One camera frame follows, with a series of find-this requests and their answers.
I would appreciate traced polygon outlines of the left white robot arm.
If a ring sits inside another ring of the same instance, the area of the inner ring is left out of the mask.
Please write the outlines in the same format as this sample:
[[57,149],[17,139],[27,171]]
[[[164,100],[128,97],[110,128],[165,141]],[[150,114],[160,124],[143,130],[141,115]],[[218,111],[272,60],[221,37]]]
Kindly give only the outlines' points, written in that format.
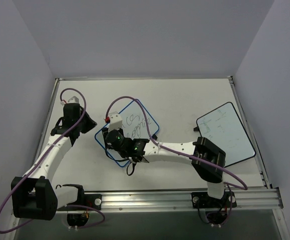
[[67,103],[63,116],[51,131],[48,143],[34,165],[23,177],[11,182],[12,204],[15,217],[51,220],[56,211],[66,205],[75,210],[85,205],[84,189],[79,184],[51,185],[58,166],[80,134],[96,126],[79,103]]

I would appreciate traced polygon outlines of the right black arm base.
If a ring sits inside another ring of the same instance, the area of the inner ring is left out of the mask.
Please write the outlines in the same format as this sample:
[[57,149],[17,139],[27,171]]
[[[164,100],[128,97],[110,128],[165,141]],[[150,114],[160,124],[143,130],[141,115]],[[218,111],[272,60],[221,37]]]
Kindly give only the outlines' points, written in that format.
[[235,194],[225,191],[221,199],[210,197],[207,192],[192,192],[192,207],[197,209],[200,220],[211,227],[222,227],[237,207]]

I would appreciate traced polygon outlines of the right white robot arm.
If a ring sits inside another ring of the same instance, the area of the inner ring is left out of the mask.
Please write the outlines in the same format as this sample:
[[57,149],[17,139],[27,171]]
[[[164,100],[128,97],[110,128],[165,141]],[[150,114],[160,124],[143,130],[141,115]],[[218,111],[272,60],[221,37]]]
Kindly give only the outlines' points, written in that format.
[[123,130],[101,130],[106,150],[114,150],[134,168],[138,163],[171,162],[191,165],[207,182],[207,200],[219,206],[225,200],[223,171],[226,153],[205,137],[185,143],[154,143],[146,138],[123,136]]

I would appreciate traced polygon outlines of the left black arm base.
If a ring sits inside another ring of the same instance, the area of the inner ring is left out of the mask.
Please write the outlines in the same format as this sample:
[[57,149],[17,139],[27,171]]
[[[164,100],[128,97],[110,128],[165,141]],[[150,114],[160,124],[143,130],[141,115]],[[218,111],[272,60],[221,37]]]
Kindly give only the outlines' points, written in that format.
[[[66,217],[66,225],[68,228],[85,229],[102,224],[106,217],[101,212],[102,195],[85,193],[82,185],[64,184],[56,185],[55,194],[58,200],[57,210],[59,211],[78,211],[82,213],[69,213]],[[98,213],[102,219],[88,223],[91,219],[90,213]]]

